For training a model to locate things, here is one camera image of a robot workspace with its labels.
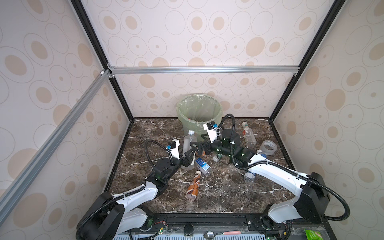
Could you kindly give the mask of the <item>clear square bottle white cap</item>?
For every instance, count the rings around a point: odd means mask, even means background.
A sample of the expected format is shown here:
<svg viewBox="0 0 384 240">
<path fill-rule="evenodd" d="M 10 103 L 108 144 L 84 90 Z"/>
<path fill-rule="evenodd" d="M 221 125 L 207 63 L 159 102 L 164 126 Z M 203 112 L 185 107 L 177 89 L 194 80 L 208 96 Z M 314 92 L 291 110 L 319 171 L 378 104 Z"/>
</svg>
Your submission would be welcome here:
<svg viewBox="0 0 384 240">
<path fill-rule="evenodd" d="M 184 153 L 187 152 L 188 150 L 191 150 L 192 147 L 190 146 L 190 143 L 191 142 L 196 142 L 198 139 L 197 137 L 195 136 L 195 131 L 193 130 L 189 130 L 188 131 L 188 135 L 186 135 L 184 137 L 184 144 L 183 144 L 183 156 L 184 156 Z M 182 169 L 186 170 L 186 171 L 190 171 L 192 170 L 193 168 L 188 168 L 187 167 L 184 167 L 182 166 Z"/>
</svg>

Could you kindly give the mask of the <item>brown tea bottle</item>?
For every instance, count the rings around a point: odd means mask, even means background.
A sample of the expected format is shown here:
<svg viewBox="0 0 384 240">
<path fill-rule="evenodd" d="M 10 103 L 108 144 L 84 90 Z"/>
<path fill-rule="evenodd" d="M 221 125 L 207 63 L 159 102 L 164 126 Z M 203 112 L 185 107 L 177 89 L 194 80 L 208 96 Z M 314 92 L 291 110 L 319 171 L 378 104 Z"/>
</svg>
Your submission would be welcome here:
<svg viewBox="0 0 384 240">
<path fill-rule="evenodd" d="M 200 186 L 200 179 L 201 179 L 201 171 L 196 171 L 196 175 L 193 179 L 193 181 L 190 183 L 187 192 L 186 197 L 188 199 L 194 200 L 197 198 L 199 193 L 199 186 Z"/>
</svg>

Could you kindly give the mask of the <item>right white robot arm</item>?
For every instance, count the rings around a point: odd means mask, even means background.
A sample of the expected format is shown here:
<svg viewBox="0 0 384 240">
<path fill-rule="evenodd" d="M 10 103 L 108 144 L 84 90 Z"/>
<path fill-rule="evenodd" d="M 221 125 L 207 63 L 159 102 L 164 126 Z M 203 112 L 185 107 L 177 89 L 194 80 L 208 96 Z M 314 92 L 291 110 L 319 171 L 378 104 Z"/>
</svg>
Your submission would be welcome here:
<svg viewBox="0 0 384 240">
<path fill-rule="evenodd" d="M 215 152 L 228 156 L 237 168 L 263 176 L 294 194 L 293 199 L 266 208 L 262 218 L 266 223 L 280 224 L 294 219 L 305 219 L 316 224 L 322 222 L 330 201 L 329 193 L 322 187 L 325 184 L 322 176 L 317 173 L 306 175 L 269 161 L 261 154 L 243 148 L 238 134 L 232 142 L 230 135 L 231 130 L 226 129 L 214 141 L 206 139 L 190 145 L 198 155 Z"/>
</svg>

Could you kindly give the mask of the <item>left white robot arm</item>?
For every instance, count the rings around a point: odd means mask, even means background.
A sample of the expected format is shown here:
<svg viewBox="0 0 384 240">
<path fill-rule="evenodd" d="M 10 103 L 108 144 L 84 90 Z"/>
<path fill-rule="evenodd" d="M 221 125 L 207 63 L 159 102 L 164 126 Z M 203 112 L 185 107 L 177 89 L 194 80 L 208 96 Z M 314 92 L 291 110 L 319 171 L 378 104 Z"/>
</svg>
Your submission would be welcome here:
<svg viewBox="0 0 384 240">
<path fill-rule="evenodd" d="M 172 158 L 173 164 L 162 158 L 139 187 L 122 194 L 99 195 L 79 221 L 76 239 L 112 240 L 117 234 L 144 226 L 151 213 L 140 205 L 160 196 L 178 169 L 192 163 L 195 152 L 189 150 L 184 157 Z"/>
</svg>

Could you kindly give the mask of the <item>blue label bottle centre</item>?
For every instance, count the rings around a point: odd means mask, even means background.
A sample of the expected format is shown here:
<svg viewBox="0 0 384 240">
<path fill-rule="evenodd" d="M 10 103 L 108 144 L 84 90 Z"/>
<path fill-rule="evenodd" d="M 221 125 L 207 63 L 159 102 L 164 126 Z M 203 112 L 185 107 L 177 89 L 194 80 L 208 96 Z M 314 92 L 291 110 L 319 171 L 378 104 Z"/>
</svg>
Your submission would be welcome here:
<svg viewBox="0 0 384 240">
<path fill-rule="evenodd" d="M 211 172 L 211 166 L 202 158 L 195 160 L 195 167 L 205 176 L 209 175 Z"/>
</svg>

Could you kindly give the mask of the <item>clear bottle green white label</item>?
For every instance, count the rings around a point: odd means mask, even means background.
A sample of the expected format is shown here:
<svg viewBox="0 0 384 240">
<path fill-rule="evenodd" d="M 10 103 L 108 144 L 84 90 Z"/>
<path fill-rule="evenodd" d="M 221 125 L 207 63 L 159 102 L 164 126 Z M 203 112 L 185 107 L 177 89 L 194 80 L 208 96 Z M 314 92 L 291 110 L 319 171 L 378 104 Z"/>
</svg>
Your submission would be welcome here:
<svg viewBox="0 0 384 240">
<path fill-rule="evenodd" d="M 242 122 L 242 127 L 243 127 L 243 136 L 244 136 L 247 147 L 255 148 L 255 146 L 257 145 L 257 141 L 253 133 L 253 130 L 249 128 L 249 125 L 247 122 Z"/>
</svg>

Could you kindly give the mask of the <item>clear bottle blue cap right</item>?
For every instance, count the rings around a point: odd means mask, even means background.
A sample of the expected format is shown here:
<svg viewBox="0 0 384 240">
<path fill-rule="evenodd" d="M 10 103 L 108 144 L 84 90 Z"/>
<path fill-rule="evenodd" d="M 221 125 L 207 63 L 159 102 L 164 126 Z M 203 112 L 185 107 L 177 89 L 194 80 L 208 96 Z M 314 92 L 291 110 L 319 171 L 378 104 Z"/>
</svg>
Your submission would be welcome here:
<svg viewBox="0 0 384 240">
<path fill-rule="evenodd" d="M 244 181 L 247 184 L 252 184 L 255 181 L 256 175 L 251 172 L 244 173 Z"/>
</svg>

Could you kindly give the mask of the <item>clear adhesive tape roll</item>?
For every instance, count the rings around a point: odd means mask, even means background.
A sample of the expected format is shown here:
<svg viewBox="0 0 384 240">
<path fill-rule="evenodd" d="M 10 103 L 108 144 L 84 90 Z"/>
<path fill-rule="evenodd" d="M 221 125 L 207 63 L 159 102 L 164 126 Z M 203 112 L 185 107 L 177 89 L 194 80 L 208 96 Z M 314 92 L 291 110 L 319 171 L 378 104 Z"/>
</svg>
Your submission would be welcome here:
<svg viewBox="0 0 384 240">
<path fill-rule="evenodd" d="M 260 150 L 262 151 L 262 153 L 267 156 L 273 155 L 277 151 L 277 149 L 278 149 L 277 144 L 270 140 L 263 141 L 260 146 Z"/>
</svg>

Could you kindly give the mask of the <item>black round knob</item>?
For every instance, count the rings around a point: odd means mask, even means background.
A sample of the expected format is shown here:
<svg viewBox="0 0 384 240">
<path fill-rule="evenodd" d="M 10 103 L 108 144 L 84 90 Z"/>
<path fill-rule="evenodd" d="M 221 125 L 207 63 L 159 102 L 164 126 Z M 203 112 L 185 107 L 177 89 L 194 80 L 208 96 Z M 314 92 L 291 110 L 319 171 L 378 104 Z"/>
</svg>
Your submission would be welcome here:
<svg viewBox="0 0 384 240">
<path fill-rule="evenodd" d="M 192 224 L 184 225 L 183 233 L 187 237 L 192 236 L 194 234 L 194 226 Z"/>
</svg>

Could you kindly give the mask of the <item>green packet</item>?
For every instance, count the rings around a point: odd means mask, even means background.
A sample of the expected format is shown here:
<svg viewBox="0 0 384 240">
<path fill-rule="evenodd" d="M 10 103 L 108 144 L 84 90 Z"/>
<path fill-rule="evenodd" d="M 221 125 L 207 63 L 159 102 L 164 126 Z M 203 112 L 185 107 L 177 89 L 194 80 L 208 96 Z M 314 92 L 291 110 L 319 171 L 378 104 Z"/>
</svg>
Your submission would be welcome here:
<svg viewBox="0 0 384 240">
<path fill-rule="evenodd" d="M 320 232 L 313 230 L 305 230 L 307 240 L 323 240 Z"/>
</svg>

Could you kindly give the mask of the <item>left slanted aluminium bar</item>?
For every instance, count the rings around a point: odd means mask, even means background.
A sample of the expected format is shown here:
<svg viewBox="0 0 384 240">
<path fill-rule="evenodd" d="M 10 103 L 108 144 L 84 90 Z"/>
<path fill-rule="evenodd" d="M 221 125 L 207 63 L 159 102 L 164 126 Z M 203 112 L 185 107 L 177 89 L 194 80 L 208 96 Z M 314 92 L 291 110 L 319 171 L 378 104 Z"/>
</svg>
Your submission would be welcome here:
<svg viewBox="0 0 384 240">
<path fill-rule="evenodd" d="M 19 176 L 14 180 L 5 195 L 1 199 L 1 224 L 5 222 L 32 182 L 38 176 L 42 168 L 51 158 L 55 150 L 63 141 L 65 136 L 76 123 L 80 115 L 86 109 L 93 97 L 96 95 L 104 81 L 111 75 L 111 70 L 105 69 L 90 85 L 87 91 L 69 111 L 63 121 L 50 135 L 43 146 L 37 151 L 32 160 L 26 165 Z"/>
</svg>

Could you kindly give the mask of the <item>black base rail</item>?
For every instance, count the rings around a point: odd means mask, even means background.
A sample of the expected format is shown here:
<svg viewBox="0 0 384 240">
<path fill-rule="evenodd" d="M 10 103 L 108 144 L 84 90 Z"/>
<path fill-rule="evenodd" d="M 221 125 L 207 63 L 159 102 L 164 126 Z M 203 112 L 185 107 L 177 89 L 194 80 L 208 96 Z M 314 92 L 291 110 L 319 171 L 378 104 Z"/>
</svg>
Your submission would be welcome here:
<svg viewBox="0 0 384 240">
<path fill-rule="evenodd" d="M 187 237 L 184 225 L 192 224 L 194 234 Z M 135 240 L 203 240 L 206 231 L 214 233 L 241 231 L 240 235 L 218 235 L 215 240 L 281 240 L 286 239 L 292 223 L 273 224 L 262 214 L 154 214 L 152 221 L 143 227 L 131 230 Z"/>
</svg>

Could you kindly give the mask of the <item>horizontal aluminium frame bar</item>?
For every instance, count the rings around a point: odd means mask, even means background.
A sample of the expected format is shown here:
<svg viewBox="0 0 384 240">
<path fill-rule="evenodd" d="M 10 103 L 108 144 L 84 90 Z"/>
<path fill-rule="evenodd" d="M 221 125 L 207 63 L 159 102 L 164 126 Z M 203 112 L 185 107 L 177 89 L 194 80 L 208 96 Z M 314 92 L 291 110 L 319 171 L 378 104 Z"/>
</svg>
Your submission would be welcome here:
<svg viewBox="0 0 384 240">
<path fill-rule="evenodd" d="M 299 66 L 111 67 L 118 74 L 297 73 Z"/>
</svg>

